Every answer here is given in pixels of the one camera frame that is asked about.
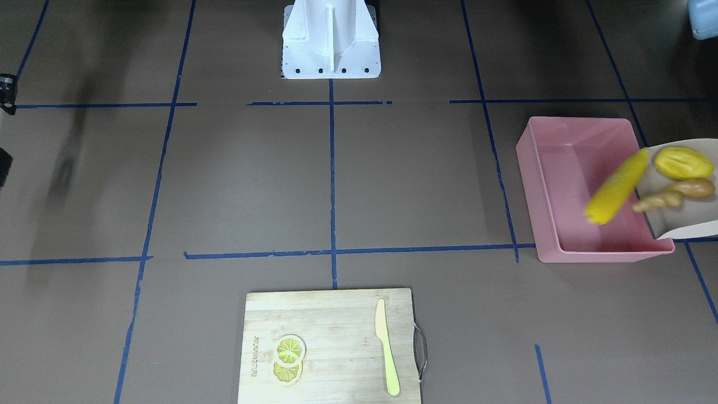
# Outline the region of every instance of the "pink bin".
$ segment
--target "pink bin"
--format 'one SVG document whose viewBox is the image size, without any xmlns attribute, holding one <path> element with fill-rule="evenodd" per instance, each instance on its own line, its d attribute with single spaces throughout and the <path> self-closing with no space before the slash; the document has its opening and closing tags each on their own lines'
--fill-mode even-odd
<svg viewBox="0 0 718 404">
<path fill-rule="evenodd" d="M 591 195 L 638 151 L 625 119 L 535 116 L 516 145 L 538 259 L 542 262 L 634 262 L 669 254 L 655 240 L 632 195 L 608 224 L 589 223 Z"/>
</svg>

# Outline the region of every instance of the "toy lemon slice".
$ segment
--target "toy lemon slice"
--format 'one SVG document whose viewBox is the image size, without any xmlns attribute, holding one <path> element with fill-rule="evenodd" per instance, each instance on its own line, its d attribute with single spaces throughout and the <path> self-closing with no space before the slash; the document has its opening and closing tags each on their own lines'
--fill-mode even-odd
<svg viewBox="0 0 718 404">
<path fill-rule="evenodd" d="M 297 382 L 299 376 L 302 375 L 303 366 L 301 362 L 293 367 L 285 367 L 276 362 L 273 362 L 273 364 L 274 368 L 272 369 L 272 373 L 280 385 L 292 385 Z"/>
<path fill-rule="evenodd" d="M 274 358 L 283 367 L 295 367 L 304 359 L 307 346 L 297 335 L 287 334 L 279 339 Z"/>
</svg>

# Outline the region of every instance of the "blue tape line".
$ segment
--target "blue tape line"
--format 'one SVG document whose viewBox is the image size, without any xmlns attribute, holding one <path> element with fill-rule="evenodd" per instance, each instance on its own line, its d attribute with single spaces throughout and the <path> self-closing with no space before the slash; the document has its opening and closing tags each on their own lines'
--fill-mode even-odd
<svg viewBox="0 0 718 404">
<path fill-rule="evenodd" d="M 491 118 L 489 118 L 489 109 L 485 102 L 486 95 L 484 94 L 484 86 L 481 81 L 481 72 L 479 71 L 479 63 L 476 61 L 476 51 L 474 49 L 474 40 L 471 35 L 471 28 L 469 27 L 469 17 L 466 13 L 466 3 L 464 0 L 461 0 L 461 11 L 464 14 L 464 24 L 466 25 L 466 36 L 469 40 L 469 47 L 471 49 L 471 58 L 474 62 L 474 72 L 476 73 L 476 82 L 479 85 L 479 94 L 481 95 L 482 100 L 482 107 L 484 110 L 484 119 L 486 120 L 486 129 L 489 133 L 489 141 L 491 143 L 491 151 L 494 154 L 494 160 L 496 161 L 496 174 L 498 176 L 498 183 L 501 187 L 501 193 L 503 195 L 503 204 L 506 209 L 506 220 L 508 221 L 508 230 L 511 234 L 511 243 L 513 244 L 513 253 L 516 258 L 516 262 L 519 261 L 518 258 L 518 248 L 516 247 L 516 233 L 513 230 L 513 221 L 511 220 L 511 210 L 508 207 L 508 198 L 506 197 L 506 189 L 503 184 L 503 176 L 501 175 L 501 164 L 499 163 L 498 159 L 498 152 L 496 151 L 496 143 L 494 142 L 494 136 L 493 136 L 493 129 L 491 128 Z"/>
<path fill-rule="evenodd" d="M 197 106 L 196 102 L 179 102 L 172 104 L 171 102 L 141 102 L 133 104 L 30 104 L 18 105 L 19 109 L 38 109 L 38 108 L 134 108 L 134 107 L 157 107 L 157 106 Z"/>
<path fill-rule="evenodd" d="M 481 249 L 536 248 L 535 244 L 486 244 L 455 245 L 437 247 L 389 247 L 389 248 L 352 248 L 338 249 L 337 254 L 377 254 L 385 252 L 432 252 L 432 251 L 476 251 Z"/>
<path fill-rule="evenodd" d="M 330 249 L 310 249 L 301 251 L 266 251 L 266 252 L 230 252 L 225 254 L 188 254 L 184 253 L 186 260 L 226 260 L 230 258 L 257 258 L 257 257 L 300 257 L 304 255 L 331 255 Z"/>
<path fill-rule="evenodd" d="M 20 265 L 53 265 L 53 264 L 93 264 L 98 262 L 143 262 L 152 257 L 98 257 L 98 258 L 59 258 L 53 260 L 9 260 L 0 261 L 0 267 Z"/>
<path fill-rule="evenodd" d="M 718 237 L 696 237 L 695 239 L 676 239 L 676 243 L 712 243 L 718 242 Z"/>
<path fill-rule="evenodd" d="M 40 32 L 40 27 L 42 26 L 42 21 L 45 20 L 45 13 L 47 12 L 47 6 L 50 5 L 50 0 L 45 0 L 45 5 L 42 6 L 42 11 L 40 12 L 40 18 L 37 20 L 37 25 L 35 26 L 35 31 L 32 33 L 32 39 L 30 40 L 30 44 L 27 45 L 27 50 L 25 51 L 25 56 L 22 57 L 22 62 L 20 62 L 20 67 L 17 69 L 17 81 L 20 81 L 20 76 L 22 75 L 22 72 L 25 70 L 25 63 L 27 63 L 27 59 L 30 57 L 30 52 L 32 51 L 32 47 L 35 45 L 35 40 L 37 39 L 37 34 Z"/>
<path fill-rule="evenodd" d="M 385 252 L 435 252 L 435 251 L 476 251 L 482 249 L 513 249 L 536 248 L 535 244 L 484 244 L 484 245 L 457 245 L 436 247 L 386 247 L 386 248 L 346 248 L 336 249 L 336 255 L 347 254 L 380 254 Z M 331 249 L 307 249 L 298 251 L 265 251 L 265 252 L 229 252 L 223 254 L 188 254 L 183 255 L 186 260 L 225 260 L 233 258 L 257 257 L 297 257 L 305 255 L 331 255 Z"/>
<path fill-rule="evenodd" d="M 334 105 L 381 105 L 385 101 L 333 101 Z"/>
<path fill-rule="evenodd" d="M 393 104 L 392 101 L 257 101 L 247 106 L 297 106 L 297 105 L 382 105 Z"/>
<path fill-rule="evenodd" d="M 162 155 L 159 158 L 159 167 L 157 169 L 157 179 L 154 184 L 154 195 L 152 196 L 152 205 L 149 209 L 149 220 L 147 221 L 147 236 L 144 240 L 142 247 L 142 256 L 147 256 L 149 251 L 149 241 L 152 236 L 152 226 L 154 224 L 154 215 L 157 210 L 157 200 L 159 198 L 159 187 L 162 183 L 162 168 L 164 166 L 164 157 L 167 154 L 167 143 L 169 141 L 169 134 L 172 131 L 172 120 L 174 119 L 174 109 L 177 105 L 177 96 L 180 93 L 180 83 L 182 82 L 182 71 L 185 67 L 185 57 L 187 56 L 187 46 L 190 43 L 190 33 L 192 31 L 192 20 L 195 15 L 195 4 L 197 0 L 192 0 L 192 6 L 190 7 L 190 18 L 187 20 L 187 31 L 185 32 L 185 43 L 182 46 L 182 56 L 179 59 L 179 67 L 177 68 L 177 79 L 174 82 L 174 94 L 172 95 L 172 105 L 169 108 L 169 118 L 167 119 L 167 130 L 164 133 L 164 144 L 162 145 Z M 132 309 L 132 321 L 130 327 L 127 328 L 127 335 L 125 336 L 125 347 L 122 352 L 122 362 L 120 363 L 120 372 L 117 377 L 117 388 L 115 389 L 114 404 L 120 403 L 120 397 L 122 395 L 122 386 L 125 379 L 125 371 L 127 369 L 127 358 L 129 357 L 130 346 L 132 343 L 132 333 L 134 331 L 134 323 L 137 317 L 137 306 L 139 304 L 140 295 L 140 283 L 144 277 L 145 261 L 140 262 L 139 270 L 137 271 L 137 283 L 135 285 L 135 296 L 134 305 Z"/>
<path fill-rule="evenodd" d="M 696 258 L 693 255 L 693 250 L 691 250 L 691 246 L 689 243 L 684 242 L 684 245 L 686 246 L 686 251 L 688 252 L 688 256 L 691 258 L 691 263 L 693 264 L 693 269 L 696 271 L 696 276 L 698 277 L 698 281 L 701 283 L 701 288 L 703 288 L 703 294 L 706 296 L 706 300 L 708 301 L 708 306 L 711 308 L 711 312 L 713 313 L 713 319 L 715 319 L 716 324 L 718 324 L 718 311 L 716 311 L 716 305 L 713 304 L 713 298 L 711 297 L 711 293 L 708 291 L 708 287 L 706 286 L 706 281 L 703 279 L 703 274 L 701 274 L 701 270 L 698 268 L 698 263 L 696 262 Z"/>
<path fill-rule="evenodd" d="M 132 321 L 130 321 L 130 327 L 127 328 L 127 335 L 125 335 L 125 346 L 122 350 L 122 361 L 120 362 L 120 373 L 117 376 L 117 388 L 115 389 L 114 404 L 120 403 L 120 396 L 122 395 L 122 385 L 125 381 L 125 371 L 127 370 L 127 359 L 130 355 L 130 344 L 132 343 L 132 333 L 134 332 L 134 322 L 137 318 L 137 306 L 139 305 L 139 294 L 141 291 L 140 283 L 144 277 L 144 263 L 140 262 L 139 271 L 137 272 L 137 282 L 135 283 L 135 294 L 132 305 Z"/>
<path fill-rule="evenodd" d="M 541 382 L 544 384 L 544 395 L 546 396 L 546 404 L 551 404 L 551 391 L 549 390 L 549 381 L 546 379 L 546 369 L 544 368 L 544 357 L 541 355 L 541 347 L 534 344 L 536 349 L 536 360 L 538 360 L 538 370 L 541 372 Z"/>
<path fill-rule="evenodd" d="M 608 55 L 609 60 L 611 61 L 611 66 L 613 66 L 613 71 L 616 73 L 616 77 L 618 78 L 618 84 L 621 86 L 621 90 L 623 91 L 623 95 L 626 98 L 626 101 L 628 102 L 628 108 L 630 109 L 630 113 L 633 116 L 633 120 L 635 122 L 636 128 L 638 128 L 638 135 L 640 136 L 641 142 L 643 142 L 643 146 L 648 146 L 648 141 L 645 139 L 645 135 L 643 134 L 643 128 L 640 125 L 640 122 L 638 121 L 638 115 L 635 112 L 635 109 L 633 108 L 633 102 L 631 102 L 631 98 L 628 96 L 628 90 L 626 90 L 626 86 L 623 83 L 623 79 L 621 78 L 621 73 L 618 71 L 618 66 L 616 65 L 616 61 L 613 58 L 613 54 L 611 53 L 611 49 L 608 47 L 608 42 L 606 41 L 606 37 L 603 35 L 603 30 L 601 29 L 601 25 L 598 23 L 598 17 L 596 17 L 596 13 L 593 11 L 593 6 L 591 5 L 591 0 L 586 0 L 586 5 L 588 6 L 588 11 L 591 13 L 591 18 L 593 18 L 594 24 L 596 24 L 596 30 L 598 31 L 598 35 L 601 37 L 601 42 L 603 42 L 603 47 L 606 49 L 606 54 Z"/>
<path fill-rule="evenodd" d="M 247 106 L 292 106 L 292 105 L 329 105 L 329 101 L 258 101 L 251 102 Z"/>
<path fill-rule="evenodd" d="M 332 201 L 332 218 L 331 218 L 331 232 L 332 232 L 332 289 L 338 288 L 338 273 L 337 273 L 337 214 L 336 214 L 336 186 L 335 186 L 335 150 L 334 150 L 334 80 L 329 79 L 329 166 L 331 171 L 331 201 Z"/>
<path fill-rule="evenodd" d="M 715 103 L 713 98 L 527 98 L 527 99 L 494 99 L 494 100 L 449 100 L 449 104 L 561 104 L 561 103 Z"/>
</svg>

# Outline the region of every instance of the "yellow knife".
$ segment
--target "yellow knife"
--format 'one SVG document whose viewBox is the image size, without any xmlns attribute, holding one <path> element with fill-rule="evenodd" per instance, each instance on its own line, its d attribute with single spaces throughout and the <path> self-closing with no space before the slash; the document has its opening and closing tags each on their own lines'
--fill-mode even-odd
<svg viewBox="0 0 718 404">
<path fill-rule="evenodd" d="M 386 328 L 386 307 L 384 299 L 376 302 L 376 315 L 374 315 L 374 329 L 376 336 L 383 345 L 384 351 L 384 373 L 386 376 L 386 391 L 390 395 L 399 394 L 399 376 L 396 374 L 396 366 L 394 365 L 394 357 L 391 355 L 391 345 L 389 344 L 389 330 Z"/>
</svg>

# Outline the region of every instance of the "ginger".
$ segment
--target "ginger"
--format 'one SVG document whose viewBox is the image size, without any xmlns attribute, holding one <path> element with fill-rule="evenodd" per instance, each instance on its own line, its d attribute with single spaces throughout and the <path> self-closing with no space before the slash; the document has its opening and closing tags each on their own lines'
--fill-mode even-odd
<svg viewBox="0 0 718 404">
<path fill-rule="evenodd" d="M 672 183 L 663 190 L 652 193 L 631 206 L 634 212 L 646 212 L 654 208 L 671 206 L 674 208 L 683 204 L 685 197 L 703 199 L 712 196 L 715 192 L 713 183 L 706 179 L 691 179 Z"/>
</svg>

